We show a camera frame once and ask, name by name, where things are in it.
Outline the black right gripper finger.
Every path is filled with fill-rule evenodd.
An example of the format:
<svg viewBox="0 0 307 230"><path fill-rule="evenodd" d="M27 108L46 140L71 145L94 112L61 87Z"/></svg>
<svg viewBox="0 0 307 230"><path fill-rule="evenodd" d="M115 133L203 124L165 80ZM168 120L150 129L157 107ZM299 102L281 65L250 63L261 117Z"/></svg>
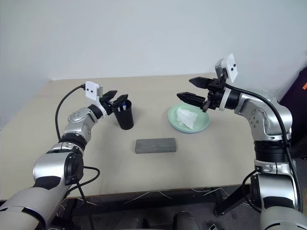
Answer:
<svg viewBox="0 0 307 230"><path fill-rule="evenodd" d="M190 105L193 105L195 107L203 107L205 103L205 98L201 96L197 96L196 94L190 93L190 92L180 92L177 93L177 97Z"/></svg>
<svg viewBox="0 0 307 230"><path fill-rule="evenodd" d="M192 79L189 79L190 83L192 83L194 86L201 88L201 89L208 89L211 81L212 79L205 78L205 77L194 77Z"/></svg>

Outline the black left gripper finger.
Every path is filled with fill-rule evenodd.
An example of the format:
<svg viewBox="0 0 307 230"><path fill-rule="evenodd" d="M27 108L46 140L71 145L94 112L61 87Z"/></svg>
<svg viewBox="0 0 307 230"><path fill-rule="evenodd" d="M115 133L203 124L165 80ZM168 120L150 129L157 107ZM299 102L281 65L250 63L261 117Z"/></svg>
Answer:
<svg viewBox="0 0 307 230"><path fill-rule="evenodd" d="M122 106L125 103L127 98L128 98L128 94L122 94L116 100L113 101L112 108L118 109L120 106Z"/></svg>
<svg viewBox="0 0 307 230"><path fill-rule="evenodd" d="M102 96L102 101L108 102L108 101L112 100L115 97L115 95L117 94L117 92L118 92L117 90L111 90L111 91L106 92Z"/></svg>

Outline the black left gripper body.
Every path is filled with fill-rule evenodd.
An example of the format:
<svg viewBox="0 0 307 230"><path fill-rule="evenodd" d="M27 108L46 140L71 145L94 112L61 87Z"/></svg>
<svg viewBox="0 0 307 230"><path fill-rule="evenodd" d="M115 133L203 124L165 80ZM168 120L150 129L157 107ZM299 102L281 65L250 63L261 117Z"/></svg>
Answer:
<svg viewBox="0 0 307 230"><path fill-rule="evenodd" d="M105 109L107 115L111 115L113 113L113 102L110 100L101 100L101 105Z"/></svg>

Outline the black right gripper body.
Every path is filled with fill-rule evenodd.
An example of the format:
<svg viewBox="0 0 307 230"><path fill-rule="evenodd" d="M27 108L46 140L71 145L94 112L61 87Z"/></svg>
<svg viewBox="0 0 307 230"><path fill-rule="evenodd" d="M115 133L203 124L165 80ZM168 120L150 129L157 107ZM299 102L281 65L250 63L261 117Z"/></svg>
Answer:
<svg viewBox="0 0 307 230"><path fill-rule="evenodd" d="M219 108L225 89L225 80L206 79L205 89L208 89L207 100L203 103L202 111Z"/></svg>

